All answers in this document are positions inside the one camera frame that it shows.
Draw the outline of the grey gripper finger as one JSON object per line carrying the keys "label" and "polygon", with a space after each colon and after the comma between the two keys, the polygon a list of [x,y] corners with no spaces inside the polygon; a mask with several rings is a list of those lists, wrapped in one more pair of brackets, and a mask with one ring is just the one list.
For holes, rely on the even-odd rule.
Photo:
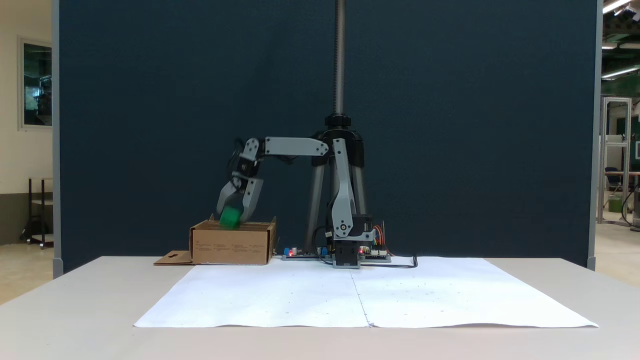
{"label": "grey gripper finger", "polygon": [[216,212],[222,215],[225,210],[236,211],[239,215],[243,213],[242,205],[242,180],[229,180],[221,189],[216,205]]}
{"label": "grey gripper finger", "polygon": [[262,178],[252,177],[247,180],[242,198],[243,210],[240,217],[241,223],[247,223],[254,214],[262,191],[263,182]]}

